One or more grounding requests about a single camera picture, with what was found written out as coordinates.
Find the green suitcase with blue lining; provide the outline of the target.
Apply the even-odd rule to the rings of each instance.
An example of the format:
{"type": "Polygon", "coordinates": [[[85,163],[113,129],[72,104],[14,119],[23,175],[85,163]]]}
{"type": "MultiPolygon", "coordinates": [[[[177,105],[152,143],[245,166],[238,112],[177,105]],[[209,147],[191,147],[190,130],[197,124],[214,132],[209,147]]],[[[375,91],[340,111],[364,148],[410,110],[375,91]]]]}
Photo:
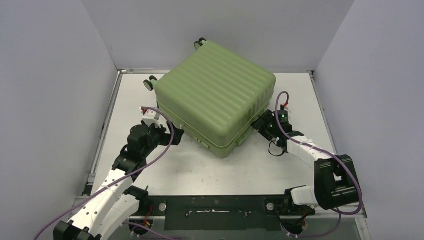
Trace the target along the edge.
{"type": "Polygon", "coordinates": [[[224,159],[268,109],[276,76],[205,38],[194,47],[191,56],[161,78],[150,76],[143,83],[176,127],[224,159]]]}

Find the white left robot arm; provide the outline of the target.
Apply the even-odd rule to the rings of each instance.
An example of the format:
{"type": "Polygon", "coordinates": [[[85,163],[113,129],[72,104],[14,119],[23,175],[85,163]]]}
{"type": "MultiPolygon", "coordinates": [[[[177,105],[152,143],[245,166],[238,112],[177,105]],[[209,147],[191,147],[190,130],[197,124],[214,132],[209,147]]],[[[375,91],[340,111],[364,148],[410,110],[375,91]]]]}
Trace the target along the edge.
{"type": "Polygon", "coordinates": [[[103,184],[68,221],[53,230],[55,240],[107,240],[132,214],[145,214],[150,207],[148,192],[134,186],[148,167],[147,157],[158,147],[177,146],[181,134],[174,125],[147,125],[131,128],[125,145],[103,184]]]}

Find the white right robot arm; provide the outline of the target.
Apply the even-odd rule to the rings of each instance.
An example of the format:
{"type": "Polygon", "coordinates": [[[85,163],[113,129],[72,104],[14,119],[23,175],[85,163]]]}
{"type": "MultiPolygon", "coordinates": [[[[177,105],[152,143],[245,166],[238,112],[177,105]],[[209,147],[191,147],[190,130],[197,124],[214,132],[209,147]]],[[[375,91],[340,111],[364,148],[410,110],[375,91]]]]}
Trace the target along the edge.
{"type": "Polygon", "coordinates": [[[319,206],[324,210],[360,203],[359,181],[349,155],[336,155],[323,150],[302,132],[293,129],[286,110],[267,110],[252,128],[283,154],[299,158],[313,170],[313,185],[287,189],[283,199],[284,210],[295,214],[303,206],[319,206]]]}

